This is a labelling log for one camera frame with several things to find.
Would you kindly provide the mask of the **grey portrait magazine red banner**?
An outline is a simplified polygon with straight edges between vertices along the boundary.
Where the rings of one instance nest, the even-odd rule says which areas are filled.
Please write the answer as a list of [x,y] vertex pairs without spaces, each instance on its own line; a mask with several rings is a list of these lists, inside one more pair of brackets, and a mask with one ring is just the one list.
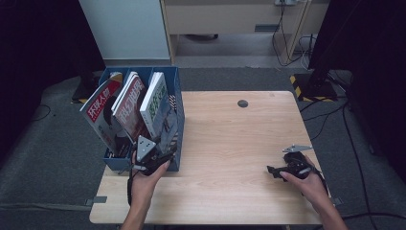
[[79,111],[109,148],[109,157],[125,157],[130,147],[122,126],[112,115],[112,106],[122,88],[123,74],[110,73]]

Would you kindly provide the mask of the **red brown illustrated magazine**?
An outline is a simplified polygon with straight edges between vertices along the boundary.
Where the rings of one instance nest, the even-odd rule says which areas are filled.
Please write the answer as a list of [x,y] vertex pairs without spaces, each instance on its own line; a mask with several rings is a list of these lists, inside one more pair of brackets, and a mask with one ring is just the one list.
[[138,75],[130,89],[129,96],[123,101],[113,117],[121,125],[132,144],[138,141],[140,135],[148,133],[144,119],[140,113],[141,104],[147,89]]

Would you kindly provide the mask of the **black stand with striped base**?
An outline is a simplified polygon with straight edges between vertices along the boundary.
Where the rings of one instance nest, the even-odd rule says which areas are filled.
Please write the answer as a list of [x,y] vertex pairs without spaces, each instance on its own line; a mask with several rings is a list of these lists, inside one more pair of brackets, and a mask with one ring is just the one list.
[[310,72],[294,74],[289,78],[299,101],[333,102],[337,100],[332,84],[327,81],[328,65],[332,58],[333,52],[327,49],[317,60],[309,62]]
[[93,72],[93,76],[90,81],[84,79],[84,77],[79,78],[79,85],[77,86],[71,102],[73,104],[80,104],[86,101],[94,91],[99,87],[99,80],[102,76],[102,71]]

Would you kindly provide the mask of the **person's left hand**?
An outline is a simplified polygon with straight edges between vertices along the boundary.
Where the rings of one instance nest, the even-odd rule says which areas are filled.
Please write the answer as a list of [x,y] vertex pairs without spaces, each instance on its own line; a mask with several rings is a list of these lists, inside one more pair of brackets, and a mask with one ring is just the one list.
[[141,207],[148,205],[152,199],[155,187],[160,178],[166,173],[170,161],[163,163],[151,175],[144,175],[137,170],[134,170],[131,175],[131,207]]

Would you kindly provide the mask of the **white snow scene magazine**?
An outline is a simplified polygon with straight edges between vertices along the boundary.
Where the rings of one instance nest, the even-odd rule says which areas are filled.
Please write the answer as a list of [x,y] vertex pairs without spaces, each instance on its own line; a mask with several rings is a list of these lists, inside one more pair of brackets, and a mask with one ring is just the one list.
[[169,92],[163,72],[154,72],[140,113],[152,140],[163,154],[177,132],[177,114],[169,101]]

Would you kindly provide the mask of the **black curtain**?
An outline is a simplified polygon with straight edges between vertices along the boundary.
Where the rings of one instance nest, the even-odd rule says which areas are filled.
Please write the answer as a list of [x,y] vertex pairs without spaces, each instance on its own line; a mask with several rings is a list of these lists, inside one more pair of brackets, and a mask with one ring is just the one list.
[[105,68],[79,0],[0,0],[0,162],[45,88]]
[[309,67],[353,74],[374,151],[406,183],[406,0],[330,0]]

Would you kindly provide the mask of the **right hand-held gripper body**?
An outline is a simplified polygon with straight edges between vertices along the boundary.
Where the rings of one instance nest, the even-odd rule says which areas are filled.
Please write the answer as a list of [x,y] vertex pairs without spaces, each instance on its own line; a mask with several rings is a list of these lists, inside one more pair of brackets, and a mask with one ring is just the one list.
[[286,163],[285,172],[291,173],[300,179],[307,178],[312,166],[307,163],[303,150],[311,150],[312,146],[293,144],[291,147],[283,149],[283,160]]

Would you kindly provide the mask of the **white partition panel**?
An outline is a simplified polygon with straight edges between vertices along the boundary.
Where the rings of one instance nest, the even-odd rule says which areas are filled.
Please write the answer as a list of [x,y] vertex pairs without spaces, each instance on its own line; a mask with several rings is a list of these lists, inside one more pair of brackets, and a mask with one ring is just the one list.
[[104,60],[169,59],[160,0],[79,0]]

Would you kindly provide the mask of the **beige wooden desk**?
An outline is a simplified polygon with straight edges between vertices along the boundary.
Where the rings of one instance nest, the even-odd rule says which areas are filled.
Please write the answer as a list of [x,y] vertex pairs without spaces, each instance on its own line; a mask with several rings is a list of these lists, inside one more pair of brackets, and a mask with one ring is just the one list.
[[293,60],[304,35],[320,31],[330,0],[160,0],[169,53],[179,35],[272,33],[276,54]]

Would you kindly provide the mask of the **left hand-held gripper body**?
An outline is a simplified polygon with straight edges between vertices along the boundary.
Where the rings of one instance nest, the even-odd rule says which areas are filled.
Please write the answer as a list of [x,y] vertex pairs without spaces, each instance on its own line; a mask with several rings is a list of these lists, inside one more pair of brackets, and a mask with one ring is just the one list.
[[160,159],[162,155],[164,154],[160,151],[159,146],[155,142],[140,135],[138,137],[133,169],[138,170],[144,175],[151,175],[162,164],[167,162]]

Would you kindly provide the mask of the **person's right hand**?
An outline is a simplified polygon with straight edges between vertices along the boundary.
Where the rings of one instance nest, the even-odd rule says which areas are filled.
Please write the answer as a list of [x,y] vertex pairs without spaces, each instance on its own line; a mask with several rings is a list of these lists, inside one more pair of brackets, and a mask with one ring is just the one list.
[[297,188],[315,210],[329,203],[329,197],[322,180],[315,172],[310,172],[305,179],[300,179],[289,172],[280,172],[280,175]]

